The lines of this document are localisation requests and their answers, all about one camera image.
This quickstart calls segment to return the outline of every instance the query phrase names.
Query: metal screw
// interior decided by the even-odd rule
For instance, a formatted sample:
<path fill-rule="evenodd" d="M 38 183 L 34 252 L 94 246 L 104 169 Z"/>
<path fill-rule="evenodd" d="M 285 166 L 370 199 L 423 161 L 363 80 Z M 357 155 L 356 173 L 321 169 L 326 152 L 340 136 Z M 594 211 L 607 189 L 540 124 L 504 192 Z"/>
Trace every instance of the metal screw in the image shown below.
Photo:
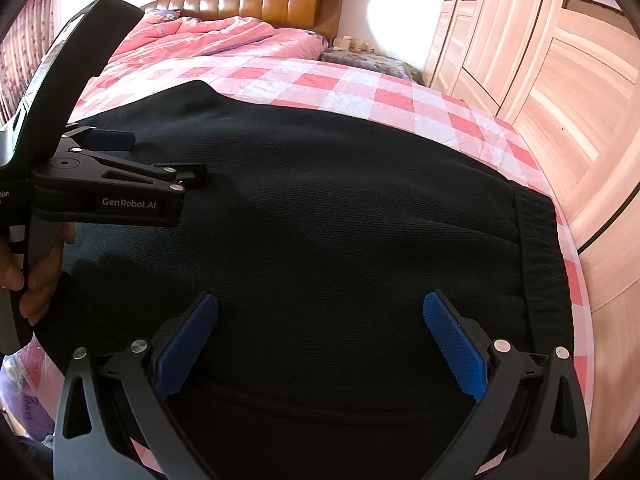
<path fill-rule="evenodd" d="M 556 348 L 556 355 L 561 359 L 568 359 L 569 351 L 564 346 L 559 346 Z"/>
<path fill-rule="evenodd" d="M 144 352 L 146 350 L 146 341 L 144 339 L 136 339 L 133 343 L 131 343 L 131 351 L 134 354 L 139 354 L 140 352 Z"/>
<path fill-rule="evenodd" d="M 497 339 L 494 343 L 494 348 L 498 352 L 506 354 L 508 351 L 511 350 L 511 345 L 508 341 L 505 341 L 504 339 Z"/>
<path fill-rule="evenodd" d="M 86 348 L 81 346 L 80 348 L 76 348 L 74 351 L 74 359 L 79 361 L 80 359 L 84 359 L 86 357 Z"/>

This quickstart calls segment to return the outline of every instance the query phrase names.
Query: blue gripper pad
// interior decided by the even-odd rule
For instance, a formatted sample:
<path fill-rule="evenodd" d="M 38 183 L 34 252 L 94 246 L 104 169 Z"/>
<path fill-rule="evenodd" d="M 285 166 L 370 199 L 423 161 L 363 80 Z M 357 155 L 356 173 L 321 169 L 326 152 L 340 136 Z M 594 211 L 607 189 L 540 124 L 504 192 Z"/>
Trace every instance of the blue gripper pad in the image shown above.
<path fill-rule="evenodd" d="M 162 400 L 176 394 L 218 322 L 218 300 L 206 294 L 156 359 L 154 389 Z"/>
<path fill-rule="evenodd" d="M 460 389 L 479 402 L 487 389 L 486 362 L 436 292 L 424 297 L 422 316 Z"/>

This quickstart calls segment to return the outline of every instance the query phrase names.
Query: pink comforter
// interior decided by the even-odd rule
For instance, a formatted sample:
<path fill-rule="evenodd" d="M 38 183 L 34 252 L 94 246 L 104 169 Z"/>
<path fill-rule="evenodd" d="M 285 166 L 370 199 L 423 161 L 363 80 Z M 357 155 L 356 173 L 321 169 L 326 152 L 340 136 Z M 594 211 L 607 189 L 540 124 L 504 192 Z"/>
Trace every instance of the pink comforter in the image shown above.
<path fill-rule="evenodd" d="M 220 53 L 317 59 L 325 47 L 317 34 L 275 29 L 257 18 L 235 16 L 212 22 L 179 18 L 135 28 L 109 63 L 151 64 Z"/>

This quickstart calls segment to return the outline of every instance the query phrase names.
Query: black garment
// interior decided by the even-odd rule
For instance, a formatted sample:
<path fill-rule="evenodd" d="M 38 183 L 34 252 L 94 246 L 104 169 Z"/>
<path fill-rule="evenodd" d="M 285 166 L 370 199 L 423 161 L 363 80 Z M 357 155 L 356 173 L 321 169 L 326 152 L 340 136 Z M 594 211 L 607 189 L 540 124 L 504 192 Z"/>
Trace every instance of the black garment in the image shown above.
<path fill-rule="evenodd" d="M 466 155 L 202 82 L 82 124 L 212 175 L 177 229 L 79 225 L 38 338 L 65 370 L 76 347 L 119 351 L 215 294 L 218 326 L 168 403 L 225 480 L 426 473 L 473 405 L 422 320 L 434 288 L 520 350 L 573 348 L 551 200 Z"/>

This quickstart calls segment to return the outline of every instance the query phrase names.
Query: wooden wardrobe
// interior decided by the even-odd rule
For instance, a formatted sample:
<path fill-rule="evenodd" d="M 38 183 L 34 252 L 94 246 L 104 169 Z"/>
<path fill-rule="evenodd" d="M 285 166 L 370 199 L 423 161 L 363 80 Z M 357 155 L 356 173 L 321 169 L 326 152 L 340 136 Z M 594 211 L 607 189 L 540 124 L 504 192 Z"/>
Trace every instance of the wooden wardrobe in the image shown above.
<path fill-rule="evenodd" d="M 513 124 L 569 222 L 593 313 L 593 478 L 640 415 L 639 73 L 615 0 L 444 0 L 424 70 Z"/>

